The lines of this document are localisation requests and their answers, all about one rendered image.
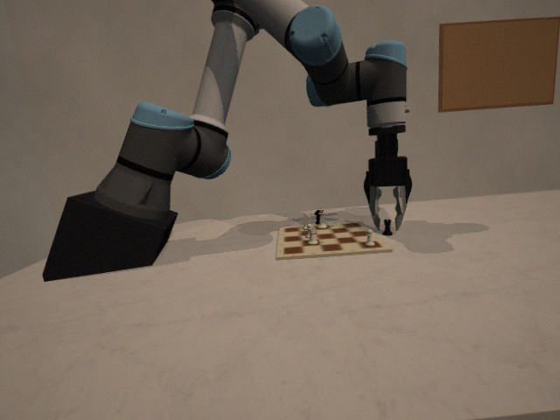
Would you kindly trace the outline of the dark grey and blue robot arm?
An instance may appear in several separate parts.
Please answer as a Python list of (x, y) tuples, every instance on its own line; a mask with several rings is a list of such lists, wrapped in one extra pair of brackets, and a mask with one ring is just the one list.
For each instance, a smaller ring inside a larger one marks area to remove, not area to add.
[(301, 0), (212, 2), (214, 32), (192, 115), (146, 101), (136, 106), (115, 166), (94, 194), (105, 207), (164, 220), (175, 171), (215, 179), (228, 168), (225, 122), (246, 42), (262, 28), (304, 66), (312, 106), (367, 100), (370, 129), (406, 123), (410, 108), (405, 108), (403, 43), (372, 45), (365, 60), (348, 63), (340, 27), (323, 5), (308, 7)]

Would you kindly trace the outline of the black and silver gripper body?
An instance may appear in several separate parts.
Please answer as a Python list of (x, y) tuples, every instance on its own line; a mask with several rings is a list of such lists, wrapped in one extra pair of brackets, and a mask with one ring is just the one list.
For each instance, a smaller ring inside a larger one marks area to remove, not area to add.
[[(374, 187), (377, 186), (405, 186), (407, 185), (407, 158), (397, 157), (397, 133), (406, 132), (406, 125), (393, 125), (389, 128), (372, 128), (368, 130), (369, 136), (378, 134), (377, 136), (377, 159), (370, 158), (368, 160), (368, 179), (374, 181)], [(386, 136), (387, 134), (387, 156), (386, 156)], [(394, 134), (394, 135), (388, 135)], [(389, 157), (396, 156), (396, 157)], [(388, 162), (382, 162), (386, 160)], [(402, 161), (396, 161), (402, 160)]]

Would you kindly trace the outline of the brown and cream chessboard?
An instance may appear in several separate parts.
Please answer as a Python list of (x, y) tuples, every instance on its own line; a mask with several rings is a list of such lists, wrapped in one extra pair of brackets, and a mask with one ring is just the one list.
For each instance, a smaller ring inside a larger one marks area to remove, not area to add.
[(367, 231), (362, 221), (326, 224), (327, 228), (315, 228), (318, 244), (309, 245), (308, 230), (303, 226), (280, 227), (276, 260), (304, 259), (328, 256), (352, 256), (393, 252), (393, 249), (377, 234), (372, 233), (374, 246), (366, 246)]

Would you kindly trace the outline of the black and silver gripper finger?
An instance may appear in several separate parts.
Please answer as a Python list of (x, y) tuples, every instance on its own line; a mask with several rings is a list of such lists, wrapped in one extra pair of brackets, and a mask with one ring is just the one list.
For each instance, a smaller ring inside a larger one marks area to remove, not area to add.
[(410, 177), (410, 170), (407, 169), (407, 185), (397, 186), (393, 190), (394, 197), (396, 198), (397, 201), (395, 206), (395, 210), (397, 212), (395, 217), (396, 231), (398, 231), (399, 227), (402, 224), (403, 216), (408, 204), (408, 198), (410, 196), (411, 188), (412, 188), (412, 180)]
[[(370, 212), (372, 214), (374, 224), (377, 230), (379, 230), (380, 217), (378, 213), (380, 211), (380, 207), (378, 206), (378, 200), (382, 196), (382, 190), (379, 188), (379, 186), (374, 187), (374, 181), (372, 179), (371, 179), (371, 186), (369, 186), (368, 171), (366, 171), (366, 178), (364, 181), (364, 191), (367, 196), (367, 201), (368, 201)], [(375, 205), (376, 205), (376, 213), (375, 213)]]

